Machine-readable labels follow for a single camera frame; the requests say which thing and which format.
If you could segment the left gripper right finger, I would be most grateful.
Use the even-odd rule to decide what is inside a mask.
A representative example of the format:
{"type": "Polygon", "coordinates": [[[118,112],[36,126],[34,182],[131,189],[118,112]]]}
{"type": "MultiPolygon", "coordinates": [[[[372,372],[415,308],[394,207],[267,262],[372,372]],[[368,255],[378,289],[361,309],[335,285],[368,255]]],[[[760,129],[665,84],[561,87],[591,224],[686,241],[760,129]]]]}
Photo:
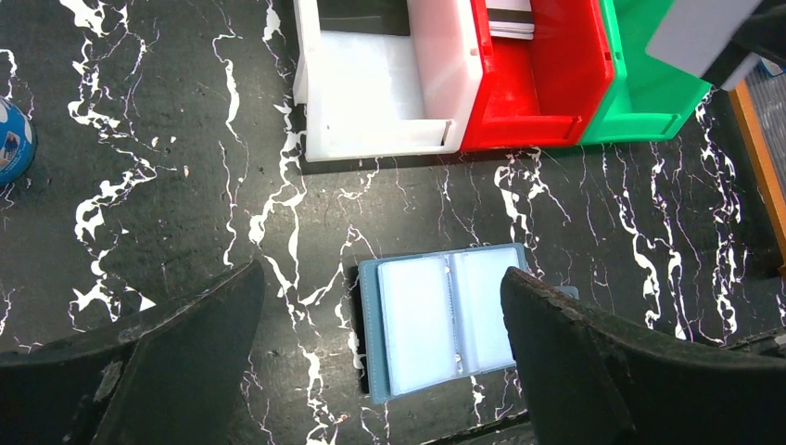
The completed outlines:
{"type": "Polygon", "coordinates": [[[785,332],[707,346],[584,304],[531,274],[503,319],[540,444],[781,444],[785,332]]]}

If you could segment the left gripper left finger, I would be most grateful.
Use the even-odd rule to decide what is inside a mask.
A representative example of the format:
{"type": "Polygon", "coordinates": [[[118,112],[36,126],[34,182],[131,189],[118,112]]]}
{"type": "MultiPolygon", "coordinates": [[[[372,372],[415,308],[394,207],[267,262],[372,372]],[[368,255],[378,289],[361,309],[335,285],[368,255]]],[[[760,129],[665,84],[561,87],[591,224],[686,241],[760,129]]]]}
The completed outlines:
{"type": "Polygon", "coordinates": [[[195,293],[1,356],[5,444],[223,444],[264,298],[251,261],[195,293]]]}

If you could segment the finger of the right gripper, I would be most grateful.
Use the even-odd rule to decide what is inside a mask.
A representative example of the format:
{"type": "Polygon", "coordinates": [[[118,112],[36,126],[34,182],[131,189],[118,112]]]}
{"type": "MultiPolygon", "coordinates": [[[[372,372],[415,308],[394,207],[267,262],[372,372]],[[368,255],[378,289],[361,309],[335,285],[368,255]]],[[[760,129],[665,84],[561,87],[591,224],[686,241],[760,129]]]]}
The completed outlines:
{"type": "Polygon", "coordinates": [[[701,79],[719,89],[734,89],[763,57],[785,63],[783,1],[714,1],[706,24],[701,79]]]}

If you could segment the green plastic bin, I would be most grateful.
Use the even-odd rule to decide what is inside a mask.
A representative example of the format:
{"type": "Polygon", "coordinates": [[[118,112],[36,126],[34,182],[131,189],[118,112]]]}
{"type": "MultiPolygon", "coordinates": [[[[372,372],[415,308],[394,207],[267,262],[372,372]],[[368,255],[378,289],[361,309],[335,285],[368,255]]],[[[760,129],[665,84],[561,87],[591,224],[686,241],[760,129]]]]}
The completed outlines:
{"type": "Polygon", "coordinates": [[[645,52],[671,5],[667,0],[599,3],[615,79],[582,136],[582,145],[669,140],[711,90],[710,83],[645,52]]]}

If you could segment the blue card holder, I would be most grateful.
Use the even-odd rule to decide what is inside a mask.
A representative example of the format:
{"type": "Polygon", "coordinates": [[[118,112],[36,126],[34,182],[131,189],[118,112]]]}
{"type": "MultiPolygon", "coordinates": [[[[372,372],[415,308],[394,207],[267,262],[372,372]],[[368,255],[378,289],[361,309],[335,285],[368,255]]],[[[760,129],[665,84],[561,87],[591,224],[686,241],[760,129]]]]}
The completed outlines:
{"type": "Polygon", "coordinates": [[[372,401],[513,367],[501,307],[511,267],[528,268],[519,243],[361,261],[372,401]]]}

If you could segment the red plastic bin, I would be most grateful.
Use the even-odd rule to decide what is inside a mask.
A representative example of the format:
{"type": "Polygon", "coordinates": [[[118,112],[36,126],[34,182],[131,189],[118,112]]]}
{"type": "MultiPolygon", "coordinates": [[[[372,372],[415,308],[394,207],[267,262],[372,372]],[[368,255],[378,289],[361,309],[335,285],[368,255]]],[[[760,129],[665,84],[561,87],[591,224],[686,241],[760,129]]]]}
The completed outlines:
{"type": "Polygon", "coordinates": [[[602,4],[534,1],[534,37],[496,37],[486,1],[471,4],[483,77],[463,152],[573,146],[615,79],[602,4]]]}

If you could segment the silver VIP card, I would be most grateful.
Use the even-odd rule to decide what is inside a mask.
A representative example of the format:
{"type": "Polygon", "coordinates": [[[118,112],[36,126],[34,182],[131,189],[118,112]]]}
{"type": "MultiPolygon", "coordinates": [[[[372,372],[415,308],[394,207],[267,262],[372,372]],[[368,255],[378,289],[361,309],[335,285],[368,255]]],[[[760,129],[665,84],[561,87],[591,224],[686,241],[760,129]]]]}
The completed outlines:
{"type": "Polygon", "coordinates": [[[492,37],[534,39],[535,23],[530,0],[487,0],[486,6],[492,37]]]}

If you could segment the white plastic bin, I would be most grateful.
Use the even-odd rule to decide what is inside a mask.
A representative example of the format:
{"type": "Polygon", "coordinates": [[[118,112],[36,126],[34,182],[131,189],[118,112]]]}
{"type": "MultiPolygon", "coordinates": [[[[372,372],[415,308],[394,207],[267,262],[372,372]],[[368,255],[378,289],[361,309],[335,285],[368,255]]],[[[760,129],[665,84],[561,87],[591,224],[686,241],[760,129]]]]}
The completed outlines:
{"type": "Polygon", "coordinates": [[[407,36],[324,31],[294,4],[308,162],[459,151],[483,78],[468,1],[410,1],[407,36]]]}

